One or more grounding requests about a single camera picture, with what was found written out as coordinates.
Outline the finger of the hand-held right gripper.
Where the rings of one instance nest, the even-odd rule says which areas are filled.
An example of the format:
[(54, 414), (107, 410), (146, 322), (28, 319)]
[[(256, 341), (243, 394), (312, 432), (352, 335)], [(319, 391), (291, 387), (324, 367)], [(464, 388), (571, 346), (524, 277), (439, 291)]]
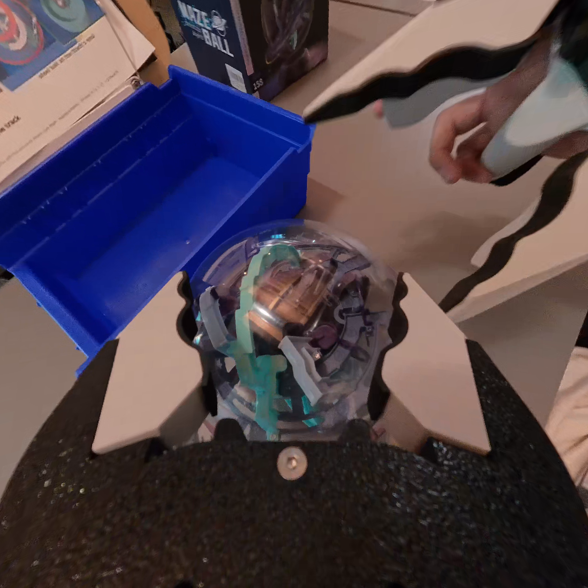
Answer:
[(587, 152), (565, 160), (540, 196), (475, 252), (475, 271), (439, 303), (459, 323), (587, 262)]
[(515, 70), (563, 1), (436, 1), (316, 97), (314, 124), (383, 102), (392, 128), (412, 126), (452, 97)]

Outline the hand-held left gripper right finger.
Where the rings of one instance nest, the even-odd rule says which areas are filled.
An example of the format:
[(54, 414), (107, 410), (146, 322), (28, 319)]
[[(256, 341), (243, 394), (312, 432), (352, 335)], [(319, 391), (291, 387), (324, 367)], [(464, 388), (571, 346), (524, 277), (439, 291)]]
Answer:
[(386, 404), (373, 440), (417, 453), (432, 438), (485, 456), (489, 435), (463, 332), (407, 273), (398, 276), (391, 346), (372, 381)]

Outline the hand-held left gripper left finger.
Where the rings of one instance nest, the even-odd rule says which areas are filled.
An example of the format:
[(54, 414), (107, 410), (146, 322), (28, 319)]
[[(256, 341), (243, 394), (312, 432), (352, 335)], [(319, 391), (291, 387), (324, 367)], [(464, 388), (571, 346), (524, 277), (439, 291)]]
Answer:
[(173, 275), (117, 337), (92, 452), (144, 440), (178, 449), (211, 439), (203, 387), (208, 374), (194, 346), (186, 272)]

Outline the clear plastic maze ball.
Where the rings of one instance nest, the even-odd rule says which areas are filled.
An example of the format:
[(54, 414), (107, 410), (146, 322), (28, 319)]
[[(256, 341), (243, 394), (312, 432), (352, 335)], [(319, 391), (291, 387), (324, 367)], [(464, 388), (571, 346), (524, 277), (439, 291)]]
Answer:
[(248, 440), (335, 440), (376, 422), (388, 392), (374, 377), (391, 346), (398, 275), (357, 240), (319, 223), (253, 227), (191, 276), (195, 347), (208, 371), (212, 440), (234, 420)]

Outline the dark blue maze ball box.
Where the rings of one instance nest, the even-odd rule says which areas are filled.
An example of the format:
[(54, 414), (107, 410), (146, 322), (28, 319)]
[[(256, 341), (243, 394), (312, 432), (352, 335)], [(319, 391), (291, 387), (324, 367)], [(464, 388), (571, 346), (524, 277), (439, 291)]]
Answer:
[(200, 75), (271, 101), (327, 59), (329, 1), (173, 1)]

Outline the person's right hand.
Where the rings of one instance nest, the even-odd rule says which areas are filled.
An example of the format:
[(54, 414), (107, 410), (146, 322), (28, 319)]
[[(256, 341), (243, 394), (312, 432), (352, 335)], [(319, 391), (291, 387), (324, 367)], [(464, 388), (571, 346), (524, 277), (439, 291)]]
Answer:
[(430, 141), (430, 166), (448, 184), (489, 183), (481, 156), (504, 122), (544, 79), (552, 41), (539, 40), (507, 77), (441, 112)]

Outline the blue plastic bin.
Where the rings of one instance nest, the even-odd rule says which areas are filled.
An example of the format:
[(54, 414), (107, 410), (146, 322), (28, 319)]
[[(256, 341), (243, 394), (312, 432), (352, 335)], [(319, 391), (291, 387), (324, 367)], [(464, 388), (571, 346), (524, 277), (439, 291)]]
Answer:
[(313, 125), (169, 67), (1, 195), (1, 266), (88, 364), (180, 271), (304, 208)]

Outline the printed instruction sheet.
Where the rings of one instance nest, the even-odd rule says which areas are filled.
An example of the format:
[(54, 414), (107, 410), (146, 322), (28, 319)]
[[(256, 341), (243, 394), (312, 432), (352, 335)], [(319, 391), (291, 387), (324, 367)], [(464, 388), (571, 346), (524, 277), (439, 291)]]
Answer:
[(135, 76), (154, 50), (115, 1), (1, 1), (1, 181)]

